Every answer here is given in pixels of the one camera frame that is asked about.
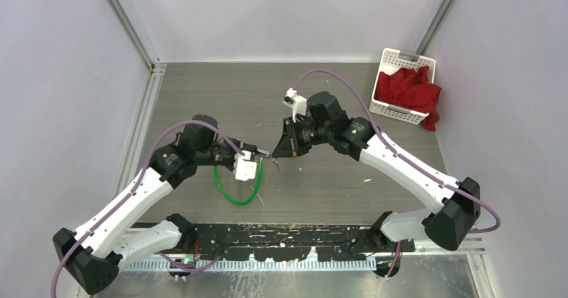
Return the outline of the green cable lock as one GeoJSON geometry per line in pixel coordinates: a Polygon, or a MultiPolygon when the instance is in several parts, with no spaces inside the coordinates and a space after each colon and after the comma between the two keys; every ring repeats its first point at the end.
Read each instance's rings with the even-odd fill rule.
{"type": "Polygon", "coordinates": [[[265,158],[255,156],[255,161],[259,163],[257,176],[255,179],[248,181],[238,181],[234,177],[234,173],[221,173],[224,167],[215,165],[212,169],[212,177],[220,195],[229,203],[235,206],[247,206],[255,200],[259,200],[263,204],[263,200],[259,197],[265,184],[265,166],[267,164],[268,155],[265,158]]]}

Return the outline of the small silver keys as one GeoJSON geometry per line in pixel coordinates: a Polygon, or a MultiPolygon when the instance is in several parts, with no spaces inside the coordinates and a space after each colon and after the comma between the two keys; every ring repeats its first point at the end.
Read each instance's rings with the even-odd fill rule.
{"type": "Polygon", "coordinates": [[[268,160],[270,160],[270,161],[275,165],[277,171],[280,171],[280,168],[279,168],[279,164],[278,164],[277,159],[273,158],[272,156],[269,156],[269,157],[268,157],[268,160]]]}

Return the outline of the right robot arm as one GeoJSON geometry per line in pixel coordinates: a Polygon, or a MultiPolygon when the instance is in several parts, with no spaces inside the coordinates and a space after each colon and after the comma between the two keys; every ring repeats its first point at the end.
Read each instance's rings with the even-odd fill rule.
{"type": "Polygon", "coordinates": [[[292,115],[283,120],[274,158],[297,158],[316,145],[329,145],[339,154],[373,167],[410,191],[425,206],[412,212],[384,212],[370,228],[370,241],[389,251],[402,240],[427,238],[455,251],[480,215],[480,186],[472,178],[458,181],[399,147],[363,117],[350,118],[327,91],[309,98],[290,88],[283,104],[292,115]]]}

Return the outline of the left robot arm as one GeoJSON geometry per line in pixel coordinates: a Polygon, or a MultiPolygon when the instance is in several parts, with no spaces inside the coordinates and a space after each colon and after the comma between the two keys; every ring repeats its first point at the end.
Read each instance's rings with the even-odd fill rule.
{"type": "Polygon", "coordinates": [[[100,212],[75,229],[61,228],[52,241],[59,264],[50,284],[56,297],[62,271],[89,295],[104,291],[125,267],[164,250],[189,252],[196,242],[191,223],[173,214],[157,226],[128,236],[127,230],[160,199],[196,174],[200,166],[225,167],[235,179],[260,173],[271,153],[229,137],[207,115],[167,128],[154,142],[139,173],[100,212]]]}

